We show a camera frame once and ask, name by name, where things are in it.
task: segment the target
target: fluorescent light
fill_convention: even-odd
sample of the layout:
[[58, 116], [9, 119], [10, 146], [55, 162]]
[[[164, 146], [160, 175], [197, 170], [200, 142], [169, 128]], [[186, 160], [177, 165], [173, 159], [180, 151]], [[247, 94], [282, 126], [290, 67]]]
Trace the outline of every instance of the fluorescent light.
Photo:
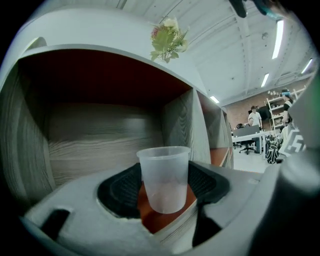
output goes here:
[[303, 71], [301, 72], [301, 74], [303, 74], [304, 72], [306, 72], [306, 70], [309, 68], [311, 62], [313, 61], [313, 59], [311, 58], [308, 62], [308, 64], [305, 66], [305, 68], [303, 69]]
[[267, 82], [267, 80], [268, 80], [268, 77], [269, 77], [269, 73], [264, 75], [264, 79], [263, 79], [263, 82], [262, 82], [262, 84], [261, 84], [261, 87], [264, 87], [264, 86], [266, 85], [266, 82]]
[[284, 21], [279, 20], [276, 23], [276, 39], [275, 39], [275, 46], [274, 46], [272, 59], [275, 59], [278, 57], [283, 34], [284, 34]]
[[217, 100], [215, 96], [211, 96], [210, 99], [213, 100], [215, 103], [219, 103], [219, 100]]

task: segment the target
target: white ceiling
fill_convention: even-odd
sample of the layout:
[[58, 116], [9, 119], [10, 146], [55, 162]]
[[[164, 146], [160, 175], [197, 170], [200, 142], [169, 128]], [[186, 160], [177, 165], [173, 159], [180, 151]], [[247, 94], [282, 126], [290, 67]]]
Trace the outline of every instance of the white ceiling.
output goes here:
[[[157, 24], [176, 17], [181, 28], [190, 27], [187, 50], [195, 62], [208, 96], [224, 106], [262, 91], [302, 80], [315, 70], [317, 53], [308, 34], [296, 22], [284, 21], [278, 58], [272, 59], [277, 25], [251, 1], [247, 18], [236, 15], [228, 0], [51, 0], [32, 17], [74, 5], [123, 9]], [[261, 88], [266, 73], [266, 85]]]

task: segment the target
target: white table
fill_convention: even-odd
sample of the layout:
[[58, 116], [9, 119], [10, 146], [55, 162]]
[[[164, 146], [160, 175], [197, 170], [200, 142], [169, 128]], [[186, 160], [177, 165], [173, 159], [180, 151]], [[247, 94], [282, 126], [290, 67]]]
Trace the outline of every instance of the white table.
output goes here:
[[269, 131], [260, 131], [259, 133], [254, 133], [250, 135], [240, 136], [240, 137], [233, 137], [232, 142], [245, 142], [251, 141], [253, 138], [259, 138], [260, 141], [260, 154], [262, 154], [262, 158], [266, 158], [266, 135], [269, 135]]

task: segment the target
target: brick wall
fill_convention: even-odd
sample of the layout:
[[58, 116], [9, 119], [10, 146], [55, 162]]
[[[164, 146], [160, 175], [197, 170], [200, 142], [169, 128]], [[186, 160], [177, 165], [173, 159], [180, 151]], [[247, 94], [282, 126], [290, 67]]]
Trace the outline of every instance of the brick wall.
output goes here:
[[[282, 88], [288, 88], [291, 92], [294, 89], [300, 90], [304, 87], [304, 85], [308, 84], [307, 82], [308, 80], [297, 81], [283, 87], [272, 89], [272, 91], [281, 92]], [[224, 106], [226, 109], [226, 113], [227, 113], [231, 128], [232, 129], [236, 128], [237, 124], [247, 123], [248, 116], [249, 116], [248, 111], [251, 110], [251, 106], [263, 107], [265, 106], [265, 103], [267, 104], [267, 98], [272, 99], [273, 96], [268, 94], [268, 92], [263, 92], [255, 96], [252, 96], [250, 98], [246, 98], [244, 100]], [[262, 125], [267, 131], [271, 130], [268, 120], [262, 121]]]

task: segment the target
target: plastic cup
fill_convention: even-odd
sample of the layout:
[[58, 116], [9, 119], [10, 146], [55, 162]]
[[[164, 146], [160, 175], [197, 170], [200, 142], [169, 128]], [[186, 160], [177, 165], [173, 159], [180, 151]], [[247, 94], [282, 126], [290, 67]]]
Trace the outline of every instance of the plastic cup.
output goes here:
[[141, 150], [142, 178], [150, 206], [161, 214], [181, 210], [187, 198], [190, 148], [164, 146]]

